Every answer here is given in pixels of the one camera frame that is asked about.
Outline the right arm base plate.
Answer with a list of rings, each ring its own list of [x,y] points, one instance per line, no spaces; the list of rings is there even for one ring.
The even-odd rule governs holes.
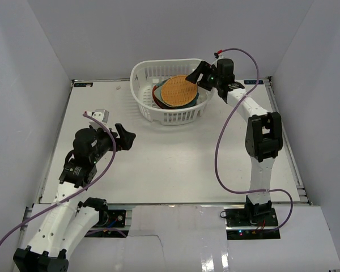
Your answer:
[[[219,216],[226,221],[227,227],[277,227],[278,220],[274,209],[271,213],[251,219],[244,209],[225,209]]]

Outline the teal scalloped round plate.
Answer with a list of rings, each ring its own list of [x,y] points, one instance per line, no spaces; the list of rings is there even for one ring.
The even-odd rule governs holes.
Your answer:
[[[167,82],[168,80],[164,80],[162,81],[161,83],[163,83],[163,85]],[[184,108],[190,108],[190,107],[193,107],[197,104],[197,100],[199,98],[199,93],[197,93],[197,95],[195,96],[195,98],[188,104],[186,105],[183,105],[183,106],[177,106],[177,107],[173,107],[173,106],[169,106],[165,103],[166,107],[165,108],[162,108],[162,109],[184,109]]]

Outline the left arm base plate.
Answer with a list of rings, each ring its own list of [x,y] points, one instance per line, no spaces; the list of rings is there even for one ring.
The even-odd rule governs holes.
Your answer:
[[[99,221],[95,227],[117,228],[124,227],[126,220],[126,210],[107,210],[99,212]]]

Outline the brown rimmed beige round plate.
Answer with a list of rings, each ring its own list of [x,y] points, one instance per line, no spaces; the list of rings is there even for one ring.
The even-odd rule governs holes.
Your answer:
[[[157,89],[157,86],[154,86],[153,89],[152,89],[152,99],[154,101],[154,103],[160,108],[162,109],[157,97],[155,96],[155,90]]]

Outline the light green divided square plate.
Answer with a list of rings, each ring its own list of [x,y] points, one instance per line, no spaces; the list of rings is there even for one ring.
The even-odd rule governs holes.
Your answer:
[[[155,96],[157,97],[161,107],[165,108],[166,105],[165,105],[165,103],[162,99],[162,96],[161,96],[163,83],[158,83],[158,84],[156,84],[156,86],[157,86],[157,89],[155,90]]]

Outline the woven bamboo round tray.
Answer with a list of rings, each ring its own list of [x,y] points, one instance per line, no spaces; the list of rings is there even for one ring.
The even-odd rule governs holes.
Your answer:
[[[186,75],[173,76],[162,85],[161,98],[169,106],[180,107],[192,102],[198,94],[196,84],[186,80]]]

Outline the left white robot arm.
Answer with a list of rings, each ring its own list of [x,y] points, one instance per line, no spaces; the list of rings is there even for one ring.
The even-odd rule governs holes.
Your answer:
[[[68,153],[55,194],[53,209],[46,216],[34,237],[13,256],[19,271],[67,271],[69,259],[94,226],[108,221],[107,202],[86,197],[99,160],[108,152],[128,151],[136,134],[115,125],[112,132],[105,125],[92,126],[75,133],[73,149]]]

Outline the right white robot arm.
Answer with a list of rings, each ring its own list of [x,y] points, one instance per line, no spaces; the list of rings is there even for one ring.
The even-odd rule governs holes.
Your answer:
[[[234,62],[228,58],[217,60],[213,65],[201,61],[186,77],[190,83],[211,91],[233,108],[247,124],[245,149],[251,159],[250,188],[244,206],[245,221],[257,226],[271,212],[271,172],[276,157],[283,147],[282,120],[278,112],[269,112],[261,107],[235,81]]]

